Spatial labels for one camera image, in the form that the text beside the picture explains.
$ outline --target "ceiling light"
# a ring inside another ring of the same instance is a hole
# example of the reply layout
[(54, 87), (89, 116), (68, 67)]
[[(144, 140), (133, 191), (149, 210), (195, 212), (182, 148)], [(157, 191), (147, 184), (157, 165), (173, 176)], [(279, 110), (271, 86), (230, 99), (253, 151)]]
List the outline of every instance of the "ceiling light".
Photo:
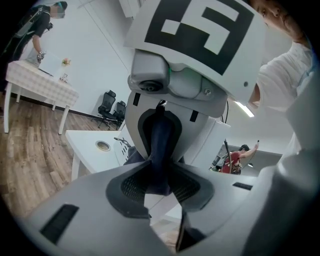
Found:
[(253, 118), (255, 115), (247, 108), (245, 105), (242, 105), (240, 102), (235, 101), (235, 103), (242, 108), (242, 110), (250, 117)]

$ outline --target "screw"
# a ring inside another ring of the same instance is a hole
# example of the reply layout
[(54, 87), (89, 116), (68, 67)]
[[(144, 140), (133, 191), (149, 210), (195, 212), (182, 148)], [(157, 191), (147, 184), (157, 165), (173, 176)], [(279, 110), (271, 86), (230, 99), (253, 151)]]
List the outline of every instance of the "screw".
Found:
[(209, 96), (209, 95), (211, 94), (210, 89), (208, 89), (208, 88), (204, 89), (204, 94), (205, 94), (206, 96)]

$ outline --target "round hole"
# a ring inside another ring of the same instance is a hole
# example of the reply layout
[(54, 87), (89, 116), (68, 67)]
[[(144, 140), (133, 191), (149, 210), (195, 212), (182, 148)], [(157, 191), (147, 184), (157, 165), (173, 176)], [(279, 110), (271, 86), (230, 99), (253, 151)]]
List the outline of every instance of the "round hole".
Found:
[(98, 149), (102, 150), (102, 151), (109, 151), (111, 149), (111, 147), (109, 146), (109, 144), (103, 142), (103, 141), (97, 141), (95, 143), (95, 145), (97, 146)]

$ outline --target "wooden floor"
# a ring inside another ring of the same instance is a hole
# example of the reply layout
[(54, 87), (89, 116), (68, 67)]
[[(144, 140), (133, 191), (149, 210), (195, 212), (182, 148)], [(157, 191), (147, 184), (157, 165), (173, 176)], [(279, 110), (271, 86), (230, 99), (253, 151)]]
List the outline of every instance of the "wooden floor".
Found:
[(0, 193), (15, 216), (26, 216), (71, 181), (73, 150), (66, 130), (107, 130), (97, 120), (69, 113), (58, 135), (62, 114), (11, 98), (9, 133), (0, 117)]

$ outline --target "person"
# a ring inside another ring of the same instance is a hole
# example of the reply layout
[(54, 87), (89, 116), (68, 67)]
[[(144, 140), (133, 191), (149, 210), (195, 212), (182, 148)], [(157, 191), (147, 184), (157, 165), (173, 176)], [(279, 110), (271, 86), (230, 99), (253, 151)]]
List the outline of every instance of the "person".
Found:
[[(17, 61), (20, 59), (25, 46), (32, 39), (32, 44), (38, 55), (44, 55), (43, 49), (40, 44), (40, 38), (44, 31), (50, 28), (50, 18), (61, 19), (65, 16), (65, 10), (68, 4), (65, 1), (56, 2), (52, 6), (39, 5), (33, 7), (29, 13), (22, 19), (22, 25), (17, 28), (18, 30), (32, 17), (39, 8), (42, 8), (42, 12), (34, 21), (30, 29), (22, 37), (13, 37), (8, 46), (1, 53), (0, 56), (0, 92), (4, 92), (7, 87), (6, 73), (7, 67), (10, 62)], [(3, 115), (3, 110), (0, 107), (0, 115)]]
[[(254, 145), (254, 148), (249, 149), (248, 145), (242, 145), (238, 151), (234, 151), (230, 153), (231, 157), (231, 173), (232, 174), (241, 174), (241, 163), (240, 159), (245, 159), (251, 157), (259, 148), (259, 143)], [(230, 173), (230, 164), (229, 157), (225, 159), (225, 162), (222, 166), (222, 169), (219, 170), (222, 173), (229, 174)]]
[[(249, 106), (285, 112), (302, 91), (303, 79), (312, 68), (313, 53), (308, 39), (294, 18), (275, 0), (249, 0), (268, 26), (274, 27), (292, 39), (288, 52), (274, 58), (260, 68)], [(281, 161), (301, 149), (295, 134)]]

